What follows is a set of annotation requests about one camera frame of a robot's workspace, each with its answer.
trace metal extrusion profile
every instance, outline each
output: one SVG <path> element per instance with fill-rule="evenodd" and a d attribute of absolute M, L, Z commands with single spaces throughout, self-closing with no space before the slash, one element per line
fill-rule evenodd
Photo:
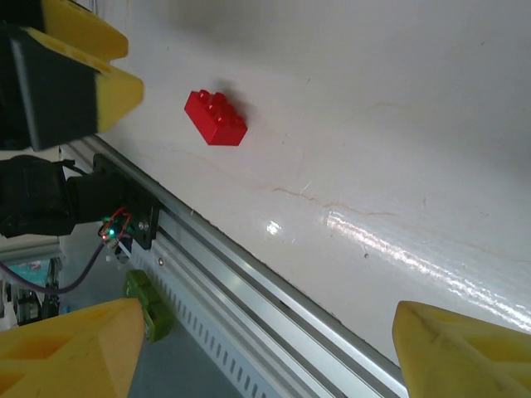
<path fill-rule="evenodd" d="M 212 319 L 223 314 L 225 322 L 214 322 L 217 332 L 236 342 L 234 347 L 243 351 L 247 362 L 280 396 L 407 397 L 396 365 L 101 138 L 83 138 L 66 145 L 63 151 L 66 157 L 71 156 L 89 169 L 94 154 L 103 153 L 161 201 L 164 209 L 149 255 L 153 259 L 159 255 L 165 258 L 163 262 L 168 262 L 169 266 L 163 268 L 171 272 L 164 274 L 163 279 L 169 286 L 170 297 L 171 286 L 188 279 L 193 300 L 198 303 L 214 300 L 215 305 L 202 308 Z M 148 263 L 155 266 L 157 261 Z M 236 387 L 241 384 L 237 378 L 234 381 L 239 383 Z"/>

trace purple cable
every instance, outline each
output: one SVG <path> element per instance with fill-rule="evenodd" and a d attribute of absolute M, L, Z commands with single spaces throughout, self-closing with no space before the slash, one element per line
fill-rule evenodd
<path fill-rule="evenodd" d="M 66 286 L 64 288 L 60 288 L 60 289 L 46 288 L 46 287 L 41 286 L 39 284 L 34 284 L 33 282 L 30 282 L 29 280 L 25 280 L 22 276 L 17 274 L 15 271 L 10 269 L 7 265 L 5 265 L 2 262 L 0 262 L 0 271 L 2 271 L 4 274 L 7 274 L 12 279 L 16 280 L 19 284 L 21 284 L 23 286 L 26 286 L 28 289 L 33 290 L 35 292 L 49 294 L 49 295 L 65 294 L 65 293 L 68 293 L 68 292 L 74 290 L 75 288 L 77 288 L 81 284 L 81 282 L 83 282 L 83 280 L 86 278 L 86 275 L 89 274 L 90 269 L 92 268 L 92 266 L 96 262 L 96 259 L 98 258 L 98 255 L 100 255 L 100 253 L 103 250 L 104 246 L 105 246 L 105 243 L 104 242 L 100 242 L 98 247 L 96 247 L 96 250 L 94 251 L 94 254 L 92 255 L 92 257 L 90 257 L 90 260 L 87 263 L 85 269 L 83 269 L 83 272 L 81 273 L 81 275 L 72 284 L 69 284 L 68 286 Z"/>

